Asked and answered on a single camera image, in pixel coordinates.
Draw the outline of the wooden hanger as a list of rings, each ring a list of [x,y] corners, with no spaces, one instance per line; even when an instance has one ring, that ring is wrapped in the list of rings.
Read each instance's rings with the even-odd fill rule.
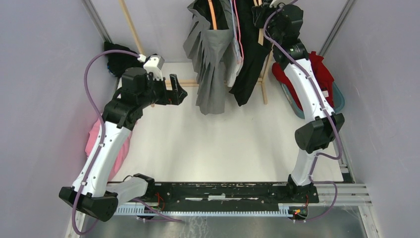
[[[263,30],[262,30],[262,12],[263,12],[263,1],[262,0],[253,0],[254,7],[252,8],[253,13],[253,23],[254,26],[258,29],[258,43],[263,45]]]

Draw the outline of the pink wire hanger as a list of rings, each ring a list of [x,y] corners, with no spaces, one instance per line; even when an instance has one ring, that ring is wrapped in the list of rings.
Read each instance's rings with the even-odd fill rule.
[[[236,17],[236,23],[237,23],[237,41],[238,41],[238,45],[240,49],[240,55],[241,55],[240,58],[241,58],[241,61],[244,61],[244,51],[243,51],[243,45],[241,41],[241,29],[240,29],[240,21],[239,21],[236,0],[233,0],[232,3],[233,3],[233,10]]]

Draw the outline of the wooden clothes rack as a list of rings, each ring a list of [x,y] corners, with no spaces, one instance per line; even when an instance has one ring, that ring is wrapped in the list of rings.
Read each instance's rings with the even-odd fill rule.
[[[119,5],[121,7],[121,10],[124,14],[125,20],[128,24],[128,27],[131,31],[131,34],[133,36],[135,45],[137,47],[137,50],[140,54],[144,53],[144,47],[142,46],[142,43],[140,41],[140,37],[137,33],[136,27],[133,23],[133,20],[130,16],[128,7],[126,5],[126,2],[124,0],[119,0]],[[263,99],[263,104],[267,105],[268,104],[268,96],[267,96],[267,91],[266,91],[266,86],[265,86],[265,82],[268,79],[268,73],[270,70],[270,66],[272,65],[271,61],[273,60],[273,52],[271,51],[268,56],[266,57],[265,61],[264,61],[264,67],[258,77],[257,83],[256,85],[259,85],[261,87],[262,90],[262,99]],[[188,80],[181,80],[180,81],[181,86],[183,87],[198,87],[199,85],[196,83],[196,81],[194,79],[188,79]]]

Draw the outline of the orange plastic hanger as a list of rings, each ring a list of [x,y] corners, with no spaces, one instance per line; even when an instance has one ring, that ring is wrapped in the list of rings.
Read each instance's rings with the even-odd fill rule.
[[[210,9],[212,28],[213,28],[213,30],[217,30],[217,20],[216,20],[216,15],[215,15],[215,10],[214,10],[212,0],[208,0],[208,5],[209,5],[209,9]]]

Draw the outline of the grey garment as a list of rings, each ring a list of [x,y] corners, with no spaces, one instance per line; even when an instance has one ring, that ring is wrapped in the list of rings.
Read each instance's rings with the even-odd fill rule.
[[[229,88],[225,82],[223,56],[232,41],[232,15],[228,0],[213,0],[217,30],[213,30],[207,0],[194,0],[188,6],[192,14],[190,32],[183,44],[186,57],[192,61],[199,85],[196,106],[204,115],[222,114]]]

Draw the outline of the white skirt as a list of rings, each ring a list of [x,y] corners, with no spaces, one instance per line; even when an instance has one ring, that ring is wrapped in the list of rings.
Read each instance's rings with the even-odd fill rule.
[[[241,54],[241,47],[237,40],[237,35],[234,33],[234,37],[228,45],[223,61],[225,63],[225,82],[228,87],[233,87],[236,81],[236,77],[239,75],[243,66],[243,57]]]

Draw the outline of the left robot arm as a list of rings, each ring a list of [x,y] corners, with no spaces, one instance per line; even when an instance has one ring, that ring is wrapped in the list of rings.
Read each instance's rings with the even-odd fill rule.
[[[177,75],[170,74],[171,89],[165,80],[140,67],[127,69],[110,102],[100,115],[99,135],[88,160],[72,186],[62,187],[59,197],[76,211],[102,222],[108,221],[117,208],[135,198],[148,202],[156,195],[155,180],[135,174],[133,178],[108,185],[108,177],[124,142],[133,131],[143,110],[152,105],[180,105],[188,93]]]

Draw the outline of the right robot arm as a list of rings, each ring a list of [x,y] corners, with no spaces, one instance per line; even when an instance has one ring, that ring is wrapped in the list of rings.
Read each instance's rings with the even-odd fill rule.
[[[345,121],[343,114],[337,114],[328,103],[316,81],[309,53],[299,38],[303,15],[303,10],[292,2],[281,5],[277,0],[265,0],[252,7],[253,23],[274,45],[274,59],[295,89],[306,122],[295,131],[299,153],[286,188],[292,202],[312,193],[317,158],[337,139]]]

